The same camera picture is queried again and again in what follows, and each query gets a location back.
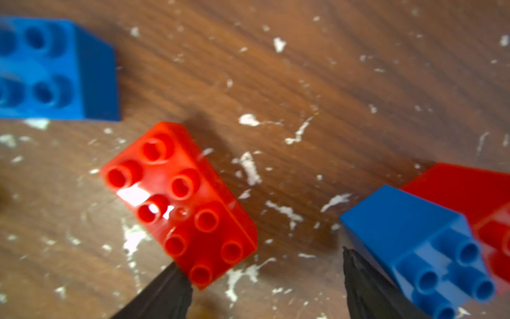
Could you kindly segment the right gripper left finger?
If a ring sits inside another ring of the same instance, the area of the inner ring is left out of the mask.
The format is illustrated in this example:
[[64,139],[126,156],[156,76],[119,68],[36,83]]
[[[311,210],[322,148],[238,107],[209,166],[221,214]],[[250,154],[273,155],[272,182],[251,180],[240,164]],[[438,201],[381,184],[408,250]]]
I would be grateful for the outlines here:
[[185,318],[192,296],[190,280],[175,263],[171,263],[112,319]]

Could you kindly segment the small blue lego brick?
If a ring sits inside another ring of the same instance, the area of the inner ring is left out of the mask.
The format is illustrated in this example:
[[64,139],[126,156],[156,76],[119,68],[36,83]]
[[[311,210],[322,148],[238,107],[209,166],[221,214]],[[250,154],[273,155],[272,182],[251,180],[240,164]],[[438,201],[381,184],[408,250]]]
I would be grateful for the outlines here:
[[466,218],[451,209],[383,186],[340,217],[354,247],[431,318],[496,293],[482,248]]

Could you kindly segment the long red lego brick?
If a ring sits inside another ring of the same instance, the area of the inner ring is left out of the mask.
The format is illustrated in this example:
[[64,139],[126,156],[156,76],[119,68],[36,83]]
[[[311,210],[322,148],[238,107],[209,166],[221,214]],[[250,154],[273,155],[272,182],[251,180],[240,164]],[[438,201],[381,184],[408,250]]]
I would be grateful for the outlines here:
[[253,220],[182,124],[155,125],[100,175],[197,288],[257,249]]

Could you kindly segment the small red lego brick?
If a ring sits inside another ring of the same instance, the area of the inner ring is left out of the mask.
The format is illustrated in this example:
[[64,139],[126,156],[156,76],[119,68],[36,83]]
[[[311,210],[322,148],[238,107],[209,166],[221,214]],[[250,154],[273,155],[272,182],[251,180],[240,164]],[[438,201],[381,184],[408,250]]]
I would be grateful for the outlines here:
[[509,174],[437,163],[402,191],[464,215],[499,295],[509,291]]

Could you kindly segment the long blue lego brick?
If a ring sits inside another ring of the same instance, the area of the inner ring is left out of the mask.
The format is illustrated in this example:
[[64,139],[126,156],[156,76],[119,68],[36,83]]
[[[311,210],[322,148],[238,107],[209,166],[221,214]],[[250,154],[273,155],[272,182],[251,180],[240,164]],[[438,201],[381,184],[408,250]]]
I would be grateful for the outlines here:
[[113,46],[69,20],[2,16],[1,118],[119,121]]

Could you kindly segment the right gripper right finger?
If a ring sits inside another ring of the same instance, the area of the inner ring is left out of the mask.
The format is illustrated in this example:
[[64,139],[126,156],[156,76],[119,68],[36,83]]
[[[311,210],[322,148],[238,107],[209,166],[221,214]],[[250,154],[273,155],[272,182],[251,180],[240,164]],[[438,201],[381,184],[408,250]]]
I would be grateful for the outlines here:
[[347,307],[352,319],[428,318],[356,250],[343,248]]

